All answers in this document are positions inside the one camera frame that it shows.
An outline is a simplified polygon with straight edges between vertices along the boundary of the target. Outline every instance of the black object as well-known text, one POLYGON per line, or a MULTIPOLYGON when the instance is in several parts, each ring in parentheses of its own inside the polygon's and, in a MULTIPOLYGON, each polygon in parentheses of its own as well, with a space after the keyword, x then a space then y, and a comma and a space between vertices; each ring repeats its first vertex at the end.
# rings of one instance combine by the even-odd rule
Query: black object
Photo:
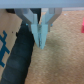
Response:
MULTIPOLYGON (((38 23, 39 23, 40 17, 41 17, 41 8, 30 8, 30 10, 31 10, 33 13, 36 13, 36 14, 37 14, 38 23)), ((13 13, 13 14, 15 14, 14 9, 6 9, 6 11, 7 11, 8 13, 13 13)))
POLYGON ((0 84, 24 84, 31 63, 34 37, 22 22, 17 39, 7 60, 0 84))

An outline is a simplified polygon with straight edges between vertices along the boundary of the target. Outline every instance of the red object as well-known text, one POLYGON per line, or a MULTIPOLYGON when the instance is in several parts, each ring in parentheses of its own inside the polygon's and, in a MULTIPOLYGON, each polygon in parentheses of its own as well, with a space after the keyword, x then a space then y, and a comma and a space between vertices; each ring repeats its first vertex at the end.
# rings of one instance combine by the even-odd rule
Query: red object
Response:
POLYGON ((82 30, 81 33, 84 33, 84 19, 83 19, 83 24, 82 24, 82 30))

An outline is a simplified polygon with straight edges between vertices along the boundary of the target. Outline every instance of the brown surface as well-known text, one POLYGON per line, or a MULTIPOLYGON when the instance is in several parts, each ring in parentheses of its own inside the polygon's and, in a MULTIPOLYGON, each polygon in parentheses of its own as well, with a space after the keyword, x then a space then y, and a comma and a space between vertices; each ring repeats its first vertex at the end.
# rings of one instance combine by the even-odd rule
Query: brown surface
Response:
MULTIPOLYGON (((7 33, 5 41, 6 41, 6 47, 9 49, 9 51, 11 51, 15 43, 16 32, 18 32, 20 28, 21 21, 22 20, 15 14, 10 14, 7 13, 5 10, 0 9, 0 35, 4 36, 3 31, 7 33)), ((2 62, 6 64, 8 57, 9 54, 5 52, 2 62)), ((0 65, 0 80, 4 68, 0 65)))
POLYGON ((35 44, 25 84, 84 84, 83 18, 84 11, 62 12, 44 50, 35 44))

